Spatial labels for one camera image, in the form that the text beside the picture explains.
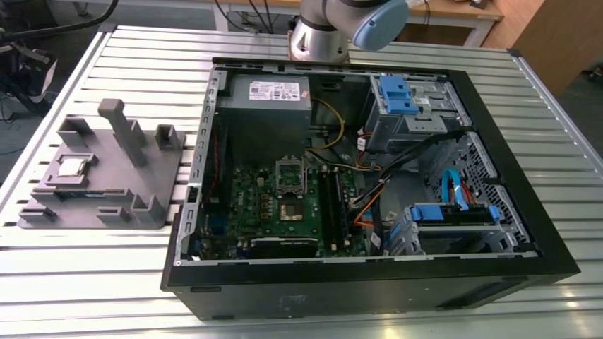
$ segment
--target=yellow wire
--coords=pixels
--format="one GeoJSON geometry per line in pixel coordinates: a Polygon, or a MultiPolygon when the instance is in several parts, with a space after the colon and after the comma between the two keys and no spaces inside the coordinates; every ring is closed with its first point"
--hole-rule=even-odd
{"type": "Polygon", "coordinates": [[[338,138],[331,143],[327,143],[326,145],[309,148],[309,150],[325,150],[325,149],[333,147],[342,140],[346,121],[343,120],[343,117],[339,114],[338,110],[334,108],[334,106],[331,106],[325,100],[317,99],[317,98],[313,99],[313,100],[315,100],[315,101],[321,102],[323,105],[326,105],[327,108],[331,110],[331,112],[337,115],[338,120],[339,120],[339,135],[338,135],[338,138]]]}

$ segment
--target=ram slot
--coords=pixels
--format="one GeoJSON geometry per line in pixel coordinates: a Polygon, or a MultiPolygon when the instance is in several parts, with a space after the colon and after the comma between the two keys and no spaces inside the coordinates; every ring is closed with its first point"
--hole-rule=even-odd
{"type": "Polygon", "coordinates": [[[323,224],[323,241],[327,251],[343,248],[345,237],[342,233],[342,197],[338,190],[338,174],[323,172],[319,175],[319,204],[323,224]]]}

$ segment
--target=gray pillar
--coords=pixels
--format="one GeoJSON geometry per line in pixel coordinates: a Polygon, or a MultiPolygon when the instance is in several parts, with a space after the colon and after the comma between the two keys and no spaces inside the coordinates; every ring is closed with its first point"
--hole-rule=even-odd
{"type": "Polygon", "coordinates": [[[142,167],[147,164],[147,158],[145,156],[143,146],[141,143],[141,128],[134,126],[126,120],[125,116],[125,102],[121,99],[103,99],[98,106],[98,113],[105,117],[111,124],[115,132],[115,140],[126,152],[126,155],[135,167],[142,167]]]}

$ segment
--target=blue latch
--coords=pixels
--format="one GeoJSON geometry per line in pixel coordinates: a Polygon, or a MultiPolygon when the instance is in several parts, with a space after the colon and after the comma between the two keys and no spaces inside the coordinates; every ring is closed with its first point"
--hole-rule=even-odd
{"type": "Polygon", "coordinates": [[[402,76],[382,76],[379,81],[387,113],[418,114],[419,108],[413,102],[413,91],[406,84],[405,78],[402,76]]]}
{"type": "Polygon", "coordinates": [[[499,222],[499,221],[501,221],[501,211],[499,211],[499,208],[498,208],[497,206],[491,205],[491,206],[489,207],[489,210],[490,210],[490,214],[493,215],[494,222],[499,222]]]}
{"type": "Polygon", "coordinates": [[[418,205],[411,207],[413,221],[443,221],[445,214],[438,205],[418,205]]]}

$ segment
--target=label sticker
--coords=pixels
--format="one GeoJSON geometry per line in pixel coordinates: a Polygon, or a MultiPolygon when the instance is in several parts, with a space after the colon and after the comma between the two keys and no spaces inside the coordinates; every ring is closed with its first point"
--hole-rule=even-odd
{"type": "Polygon", "coordinates": [[[371,242],[375,244],[377,248],[381,248],[381,238],[375,233],[371,235],[371,242]]]}
{"type": "Polygon", "coordinates": [[[249,86],[249,99],[301,101],[301,84],[254,81],[249,86]]]}
{"type": "Polygon", "coordinates": [[[425,97],[417,97],[415,98],[415,103],[418,105],[430,105],[430,100],[427,100],[425,97]]]}
{"type": "Polygon", "coordinates": [[[358,138],[358,149],[363,152],[367,149],[367,141],[363,138],[358,138]]]}

